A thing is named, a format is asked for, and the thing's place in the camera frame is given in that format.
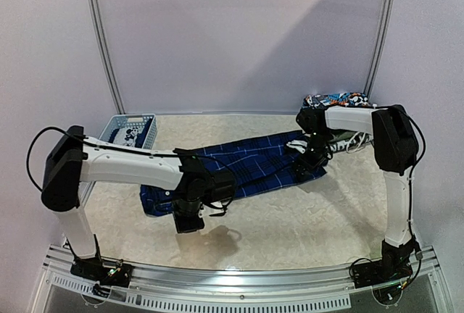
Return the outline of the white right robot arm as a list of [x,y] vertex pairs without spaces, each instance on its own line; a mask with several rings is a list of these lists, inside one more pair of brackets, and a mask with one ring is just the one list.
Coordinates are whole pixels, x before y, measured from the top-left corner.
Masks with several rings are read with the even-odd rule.
[[413,235],[412,178],[418,162],[419,143],[413,121],[403,106],[306,107],[299,111],[297,124],[308,134],[308,142],[296,162],[298,179],[307,177],[329,160],[329,135],[332,130],[348,130],[371,135],[374,157],[383,172],[387,195],[387,227],[381,246],[382,260],[375,275],[390,281],[402,271],[403,259],[418,249]]

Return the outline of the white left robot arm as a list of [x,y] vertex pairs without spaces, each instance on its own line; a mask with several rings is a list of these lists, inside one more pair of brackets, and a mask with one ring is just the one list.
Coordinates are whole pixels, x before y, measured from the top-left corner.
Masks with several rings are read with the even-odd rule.
[[174,191],[182,217],[197,217],[203,204],[216,202],[215,181],[201,159],[181,149],[118,146],[85,135],[80,125],[59,129],[62,137],[46,158],[41,200],[59,219],[65,237],[93,280],[108,272],[79,196],[84,183],[149,185]]

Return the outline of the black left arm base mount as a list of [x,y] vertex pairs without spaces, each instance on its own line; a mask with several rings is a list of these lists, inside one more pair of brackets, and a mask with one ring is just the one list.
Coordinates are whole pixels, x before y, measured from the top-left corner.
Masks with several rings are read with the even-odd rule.
[[111,265],[106,265],[102,259],[96,235],[94,235],[96,251],[91,258],[84,259],[78,256],[70,242],[67,243],[73,255],[73,264],[70,269],[72,275],[92,280],[103,286],[129,287],[135,267],[123,259],[111,261]]

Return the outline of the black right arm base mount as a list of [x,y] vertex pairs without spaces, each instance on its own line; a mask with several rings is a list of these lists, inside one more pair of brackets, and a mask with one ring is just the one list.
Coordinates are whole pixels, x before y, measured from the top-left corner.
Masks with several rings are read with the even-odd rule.
[[351,263],[348,271],[356,288],[388,283],[406,277],[406,281],[399,287],[400,290],[404,290],[417,278],[422,260],[422,249],[416,237],[412,237],[399,247],[382,241],[379,260],[359,258]]

